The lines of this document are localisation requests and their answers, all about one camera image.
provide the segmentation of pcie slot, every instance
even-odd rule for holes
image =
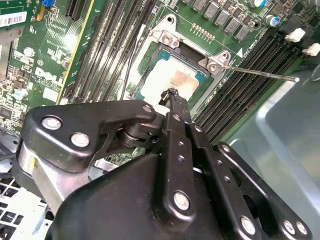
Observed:
[[[66,7],[66,17],[71,17],[73,21],[78,21],[84,9],[86,0],[69,0]]]

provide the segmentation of motherboard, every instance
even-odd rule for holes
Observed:
[[[283,83],[225,66],[289,76],[320,51],[315,0],[7,3],[0,3],[0,126],[17,133],[31,108],[120,99],[156,105],[175,88],[215,143]],[[109,160],[120,165],[143,152]]]

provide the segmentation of white label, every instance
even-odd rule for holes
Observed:
[[[44,88],[43,95],[42,95],[44,99],[49,99],[52,102],[56,102],[58,99],[58,96],[59,96],[59,93],[57,91],[54,91],[48,87]]]
[[[10,26],[12,24],[24,23],[27,19],[27,12],[16,12],[0,15],[0,27]]]

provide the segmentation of ram slot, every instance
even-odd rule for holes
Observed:
[[[115,10],[119,1],[120,0],[113,2],[111,0],[108,0],[104,5],[102,16],[100,18],[99,24],[96,27],[97,30],[92,36],[93,41],[82,62],[78,76],[74,82],[74,91],[71,94],[71,102],[74,102],[76,100],[76,98],[78,97],[79,90],[85,88],[86,85],[89,84],[89,82],[91,81],[91,79],[88,78],[89,70],[96,62],[97,53],[99,52],[98,48],[100,47],[100,44],[103,41],[103,38],[110,27],[110,23],[112,21],[113,15],[115,14]]]
[[[89,92],[92,89],[92,85],[95,84],[96,79],[99,79],[99,67],[102,63],[104,63],[103,59],[108,58],[108,55],[111,50],[111,46],[114,41],[117,40],[117,37],[119,36],[119,31],[124,26],[123,24],[119,23],[121,22],[122,18],[124,17],[124,9],[127,4],[127,0],[121,0],[117,7],[116,7],[116,13],[112,17],[111,25],[108,31],[106,32],[103,40],[101,41],[99,50],[97,52],[97,55],[95,57],[95,61],[91,67],[91,69],[88,72],[87,78],[90,80],[87,82],[85,86],[82,88],[82,92],[80,94],[82,101],[87,102],[89,97]]]
[[[141,24],[143,23],[146,23],[155,4],[156,4],[157,1],[155,0],[150,0],[148,2],[148,5],[145,6],[142,11],[141,11],[141,14],[139,19],[138,19],[138,24],[135,26],[134,28],[134,35],[132,36],[132,39],[130,41],[130,44],[128,45],[129,47],[126,48],[125,51],[122,52],[121,54],[121,57],[120,57],[120,60],[118,61],[116,67],[115,67],[115,71],[113,71],[113,73],[111,74],[110,76],[110,79],[107,83],[107,88],[103,94],[103,98],[102,98],[102,101],[107,101],[109,100],[111,94],[112,94],[112,91],[114,89],[114,87],[116,86],[118,80],[119,80],[119,76],[121,74],[121,72],[123,71],[124,69],[124,66],[126,65],[127,61],[128,61],[128,58],[130,56],[130,53],[131,51],[133,50],[134,48],[134,44],[135,44],[135,41],[136,41],[136,37],[137,37],[137,34],[139,32],[139,28],[141,26]]]
[[[241,68],[283,74],[298,58],[294,46],[266,35],[242,62]],[[215,143],[232,128],[276,81],[263,76],[233,72],[226,84],[195,120]]]
[[[137,18],[137,13],[138,13],[143,1],[144,0],[136,0],[136,1],[131,2],[133,6],[130,6],[131,7],[130,9],[132,9],[132,10],[129,12],[128,18],[126,19],[126,21],[124,23],[125,27],[119,35],[119,40],[117,40],[112,45],[112,48],[111,48],[112,52],[110,53],[108,59],[106,60],[106,64],[103,67],[100,78],[97,81],[95,88],[93,90],[93,93],[92,93],[92,97],[90,98],[94,102],[99,100],[98,97],[100,95],[101,88],[102,88],[103,84],[105,83],[105,79],[106,79],[105,76],[109,73],[112,65],[114,64],[114,61],[117,58],[117,54],[120,50],[120,47],[124,44],[124,41],[126,40],[128,35],[130,34],[132,23],[135,22],[135,19]]]

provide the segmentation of green circuit board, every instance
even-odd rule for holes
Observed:
[[[133,2],[123,1],[124,10],[123,14],[119,16],[118,26],[125,23],[125,19],[130,15],[129,9],[135,7]],[[147,11],[148,1],[141,0],[140,2],[140,13],[143,10]],[[9,3],[17,4],[16,1],[9,1]],[[94,40],[101,38],[103,34],[104,29],[99,27],[101,26],[99,24],[103,21],[106,25],[109,24],[112,20],[112,11],[119,7],[120,1],[86,0],[78,20],[66,16],[68,3],[69,0],[56,0],[53,7],[45,8],[43,18],[36,21],[34,18],[37,17],[40,3],[39,1],[31,1],[29,6],[34,10],[30,11],[30,14],[28,12],[30,18],[28,18],[29,21],[25,21],[25,23],[31,23],[24,26],[21,37],[6,45],[10,49],[10,54],[6,76],[4,79],[0,79],[0,126],[19,132],[24,116],[29,109],[62,104],[62,100],[68,103],[77,102],[77,97],[85,86],[84,80],[79,80],[79,73],[89,71],[93,61],[85,62],[86,57],[90,54],[89,50]],[[292,10],[293,6],[298,3],[302,5],[302,10],[299,13]],[[206,12],[209,5],[212,4],[218,7],[218,11],[214,17],[210,18]],[[173,14],[177,19],[176,31],[179,34],[212,56],[224,50],[229,51],[231,54],[229,65],[237,67],[270,28],[265,22],[266,16],[277,15],[280,24],[290,17],[296,16],[304,26],[315,28],[314,25],[310,26],[309,22],[314,19],[316,12],[314,8],[307,5],[307,1],[287,0],[285,4],[279,7],[278,1],[268,0],[264,7],[253,8],[247,0],[205,0],[202,3],[197,0],[158,0],[150,11],[148,19],[144,22],[146,28],[138,46],[141,47],[144,44],[149,31],[163,18],[168,14]],[[220,17],[222,12],[226,14],[227,20],[224,19],[224,16]],[[2,16],[9,12],[1,9],[0,13]],[[236,26],[230,23],[233,19],[236,19]],[[245,30],[242,32],[243,35],[233,30],[240,27]],[[120,30],[121,27],[114,28],[110,39],[118,37]],[[128,65],[127,61],[120,64],[121,54],[127,54],[126,48],[132,36],[133,30],[128,32],[120,46],[117,46],[112,40],[108,43],[108,48],[104,52],[106,59],[113,48],[119,47],[117,56],[110,63],[109,71],[102,79],[99,89],[96,89],[96,83],[103,73],[104,61],[97,65],[82,102],[110,101],[119,98]],[[152,59],[158,51],[159,45],[159,43],[152,43],[143,56],[137,69],[139,75],[136,79],[129,80],[127,90],[130,94],[139,91],[139,81],[147,68],[154,64]],[[115,74],[117,68],[120,68],[121,71]],[[293,70],[294,67],[286,73],[290,74]],[[221,81],[227,81],[230,74],[230,71],[226,71]],[[188,102],[190,108],[200,99],[212,81],[213,78],[208,76],[200,83]],[[100,97],[106,93],[109,87],[111,89],[109,94],[106,94],[107,98]],[[17,100],[13,96],[20,89],[27,90],[27,95],[22,100]],[[94,91],[96,91],[97,97],[90,99],[90,94]],[[208,100],[210,100],[210,95],[202,102],[199,112]],[[136,155],[138,156],[142,152],[139,150]],[[115,163],[122,163],[124,159],[126,161],[128,156],[117,158]]]

